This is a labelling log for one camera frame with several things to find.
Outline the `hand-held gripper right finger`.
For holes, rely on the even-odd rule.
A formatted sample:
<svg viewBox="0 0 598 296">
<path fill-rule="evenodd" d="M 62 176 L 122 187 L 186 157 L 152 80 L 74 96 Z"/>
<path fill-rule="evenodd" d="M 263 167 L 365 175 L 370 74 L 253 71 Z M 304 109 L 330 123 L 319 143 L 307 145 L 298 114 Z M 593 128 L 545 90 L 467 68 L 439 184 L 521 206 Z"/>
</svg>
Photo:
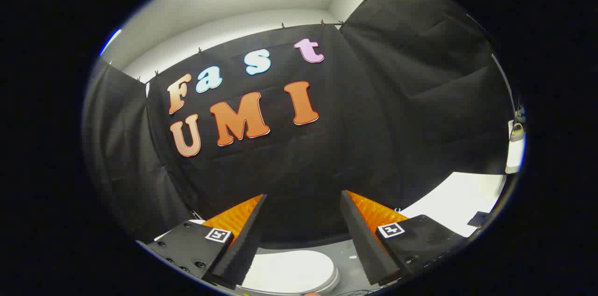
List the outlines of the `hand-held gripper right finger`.
<svg viewBox="0 0 598 296">
<path fill-rule="evenodd" d="M 340 208 L 371 284 L 383 286 L 423 274 L 466 241 L 427 215 L 404 217 L 348 190 L 341 192 Z"/>
</svg>

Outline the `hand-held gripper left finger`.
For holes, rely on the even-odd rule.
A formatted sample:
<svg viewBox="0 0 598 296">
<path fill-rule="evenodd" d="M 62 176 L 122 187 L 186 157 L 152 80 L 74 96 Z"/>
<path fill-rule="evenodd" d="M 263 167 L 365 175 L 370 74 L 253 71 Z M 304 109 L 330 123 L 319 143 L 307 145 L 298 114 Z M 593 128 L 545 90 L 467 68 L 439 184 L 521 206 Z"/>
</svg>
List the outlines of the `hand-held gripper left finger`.
<svg viewBox="0 0 598 296">
<path fill-rule="evenodd" d="M 258 195 L 203 221 L 184 221 L 146 245 L 164 264 L 204 285 L 234 290 L 245 280 L 261 240 Z"/>
</svg>

